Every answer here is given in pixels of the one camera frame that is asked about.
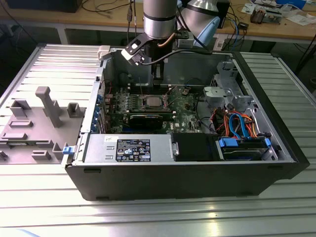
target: warning label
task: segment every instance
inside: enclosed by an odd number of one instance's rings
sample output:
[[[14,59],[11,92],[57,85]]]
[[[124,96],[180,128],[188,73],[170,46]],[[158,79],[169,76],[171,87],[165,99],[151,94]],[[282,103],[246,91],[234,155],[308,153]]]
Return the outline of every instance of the warning label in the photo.
[[[118,139],[117,162],[151,161],[149,139]]]

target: circuit board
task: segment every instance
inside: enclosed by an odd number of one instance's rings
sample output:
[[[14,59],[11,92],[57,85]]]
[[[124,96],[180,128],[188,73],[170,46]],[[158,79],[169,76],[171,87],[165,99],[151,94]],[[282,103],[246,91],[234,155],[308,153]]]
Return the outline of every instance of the circuit board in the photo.
[[[200,133],[202,132],[195,112],[197,94],[185,93],[183,86],[176,86],[166,95],[130,94],[127,89],[120,88],[112,101],[113,110],[109,112],[111,118],[110,132],[170,134],[170,133]],[[158,98],[166,104],[157,106]],[[162,128],[159,130],[130,129],[126,123],[129,116],[134,114],[151,115],[151,111],[163,117]]]

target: black cable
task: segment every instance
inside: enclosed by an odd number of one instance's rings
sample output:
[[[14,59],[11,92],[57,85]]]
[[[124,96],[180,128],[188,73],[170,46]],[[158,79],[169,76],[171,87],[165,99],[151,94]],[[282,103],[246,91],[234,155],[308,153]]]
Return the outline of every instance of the black cable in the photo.
[[[184,26],[187,28],[187,30],[188,30],[189,32],[191,32],[190,29],[189,29],[189,27],[188,27],[188,25],[187,25],[187,23],[185,22],[185,20],[184,20],[182,14],[181,14],[181,11],[180,11],[179,7],[177,7],[177,8],[178,8],[179,16],[180,16],[180,18],[181,18],[181,20],[182,20],[182,23],[183,23]],[[209,49],[204,45],[204,43],[202,43],[194,34],[192,34],[192,35],[193,35],[193,38],[194,38],[203,48],[205,48],[205,50],[209,51]]]
[[[134,24],[135,24],[135,38],[137,37],[137,26],[136,26],[136,1],[134,1]]]
[[[295,74],[298,75],[302,68],[312,59],[314,53],[316,53],[316,44],[310,50],[310,52],[306,55],[306,57],[301,61],[301,63],[297,66],[295,70]]]
[[[238,46],[240,46],[240,48],[243,46],[243,43],[244,43],[244,41],[245,41],[245,35],[247,34],[247,31],[245,31],[245,30],[242,30],[243,31],[243,35],[242,35],[242,37],[240,38],[240,39],[238,39],[237,41],[236,41],[236,43],[238,43],[238,42],[240,42],[240,41],[242,41],[240,44],[236,44],[235,45],[235,47],[238,47]],[[228,45],[228,43],[225,43],[224,42],[224,44],[225,44],[225,46],[228,46],[228,49],[229,49],[229,47],[232,47],[233,45],[234,45],[234,43],[232,43],[232,44],[229,44]]]
[[[302,48],[303,50],[307,50],[307,48],[305,48],[305,47],[303,47],[303,46],[301,46],[301,45],[299,45],[298,43],[294,43],[296,46],[298,46],[298,47],[300,47],[300,48]]]
[[[168,58],[170,57],[171,55],[173,54],[176,54],[176,53],[180,53],[180,52],[192,52],[192,53],[198,53],[198,54],[203,54],[203,55],[212,55],[212,52],[209,52],[209,51],[201,51],[201,50],[196,50],[196,49],[178,49],[176,51],[173,51],[171,53],[168,53],[166,54],[165,56],[153,61],[153,62],[150,62],[150,63],[141,63],[141,65],[144,65],[144,66],[150,66],[152,64],[155,64],[155,63],[158,63],[162,60],[164,60],[165,58]]]
[[[0,0],[0,4],[3,7],[4,11],[6,12],[6,14],[13,20],[15,21],[16,24],[18,24],[19,27],[21,27],[21,29],[32,39],[32,41],[37,45],[38,42],[23,28],[23,26],[17,21],[15,20],[15,18],[5,9],[3,2]]]
[[[296,72],[296,71],[298,71],[298,68],[300,67],[300,64],[301,64],[301,62],[302,62],[302,60],[303,60],[303,58],[304,58],[305,54],[307,53],[307,51],[308,51],[308,50],[310,49],[310,47],[312,46],[312,44],[313,44],[313,42],[314,42],[315,38],[316,38],[316,34],[315,34],[314,38],[312,39],[312,41],[311,41],[310,45],[308,45],[308,47],[307,47],[307,49],[306,49],[305,53],[304,53],[304,54],[302,55],[302,57],[300,58],[300,61],[298,62],[298,65],[297,65],[297,67],[296,67],[295,72]]]
[[[127,5],[129,5],[129,3],[127,3],[127,4],[123,4],[123,5],[120,5],[120,6],[116,6],[116,7],[113,7],[113,8],[110,8],[110,9],[105,9],[105,10],[99,10],[99,11],[96,11],[96,10],[90,10],[90,9],[87,9],[87,8],[85,8],[84,7],[84,4],[86,3],[86,2],[88,2],[89,0],[85,0],[83,3],[82,3],[82,8],[84,9],[84,10],[86,10],[86,11],[90,11],[90,12],[104,12],[104,11],[111,11],[111,10],[114,10],[114,9],[117,9],[117,8],[119,8],[119,7],[122,7],[122,6],[127,6]]]
[[[176,15],[176,19],[177,19],[176,22],[179,23],[181,29],[185,29],[185,27],[182,25],[182,23],[181,23],[181,21],[180,21],[180,19],[179,19],[179,17],[177,15]]]
[[[238,27],[238,25],[239,25],[239,23],[240,23],[240,20],[239,20],[239,18],[236,16],[235,11],[234,11],[234,9],[232,8],[232,4],[230,4],[229,7],[230,7],[230,9],[232,10],[233,13],[230,13],[230,12],[227,12],[227,13],[230,14],[230,15],[232,15],[232,16],[234,16],[234,18],[235,18],[235,23],[236,23],[236,25],[237,25],[237,27]],[[230,43],[231,43],[231,41],[232,41],[232,39],[233,39],[233,36],[234,36],[235,33],[236,33],[236,30],[237,30],[237,29],[234,28],[234,33],[232,34],[230,40],[228,41],[228,43],[224,46],[224,48],[223,48],[222,50],[225,50],[227,46],[228,46],[228,50],[229,50]]]
[[[127,26],[127,44],[129,44],[129,27],[130,27],[130,22],[128,23],[128,26]]]
[[[204,82],[200,78],[190,78],[183,85],[186,86],[188,84],[188,82],[191,80],[198,80],[199,82],[202,83],[202,85],[204,85]]]
[[[298,51],[300,51],[301,53],[305,53],[304,51],[302,51],[297,44],[294,43],[294,46],[297,48]]]
[[[203,93],[201,93],[201,95],[200,95],[200,96],[198,97],[198,99],[197,99],[197,104],[196,104],[197,119],[200,121],[200,123],[201,123],[204,127],[206,127],[208,130],[211,130],[209,126],[207,126],[204,122],[201,121],[201,120],[204,119],[205,117],[203,117],[203,118],[200,119],[199,116],[198,116],[198,103],[199,103],[199,100],[200,100],[200,98],[201,98],[202,95],[203,95]]]
[[[18,47],[18,46],[14,45],[14,44],[12,43],[11,39],[13,38],[13,36],[9,36],[1,27],[0,27],[0,30],[1,30],[2,34],[3,34],[4,36],[6,36],[6,39],[9,40],[11,47],[15,48],[16,53],[17,53],[20,57],[23,57],[23,60],[25,60],[25,58],[27,59],[27,58],[30,56],[31,53],[30,53],[29,51],[25,50],[24,48]],[[20,50],[24,51],[25,53],[28,54],[28,56],[25,56],[25,55],[20,54],[17,49],[20,49]]]
[[[127,22],[128,22],[128,26],[127,26],[127,44],[129,44],[129,28],[130,28],[130,23],[133,19],[133,8],[132,8],[132,1],[130,0],[129,2],[129,8],[127,10]]]

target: wooden desk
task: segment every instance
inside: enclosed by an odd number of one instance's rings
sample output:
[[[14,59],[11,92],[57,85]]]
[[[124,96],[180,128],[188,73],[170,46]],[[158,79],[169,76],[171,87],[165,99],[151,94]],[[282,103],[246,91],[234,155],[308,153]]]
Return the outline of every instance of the wooden desk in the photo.
[[[106,3],[110,0],[95,0],[96,4]],[[235,14],[240,18],[240,21],[249,24],[246,40],[263,40],[263,41],[281,41],[281,42],[296,42],[308,43],[316,32],[316,25],[300,26],[287,19],[282,19],[281,24],[253,24],[250,23],[250,15],[241,13],[242,4],[248,2],[247,0],[233,0],[233,9]],[[101,6],[101,9],[111,8],[125,4],[126,0],[118,0],[115,4]],[[88,1],[85,7],[94,10],[93,0]],[[108,16],[96,12],[89,12],[82,7],[76,13],[64,13],[56,11],[39,11],[39,10],[23,10],[10,9],[7,10],[10,14],[18,20],[22,25],[43,26],[56,28],[60,36],[62,44],[68,44],[65,29],[86,29],[86,30],[100,30],[100,31],[122,31],[127,30],[127,14],[128,6],[123,6],[113,10]],[[316,7],[307,5],[304,10],[316,10]],[[136,4],[137,26],[138,32],[143,30],[143,4]],[[0,21],[2,24],[13,24],[14,22],[0,7]],[[215,37],[217,44],[230,37],[234,29],[231,27],[229,21],[226,21],[222,29],[218,29]]]

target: motherboard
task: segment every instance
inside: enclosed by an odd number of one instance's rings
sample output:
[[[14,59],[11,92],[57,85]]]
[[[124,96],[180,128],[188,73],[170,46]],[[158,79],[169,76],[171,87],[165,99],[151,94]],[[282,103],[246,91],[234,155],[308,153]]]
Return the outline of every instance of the motherboard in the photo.
[[[187,86],[159,90],[119,88],[106,100],[108,133],[201,133],[196,114],[200,93]]]

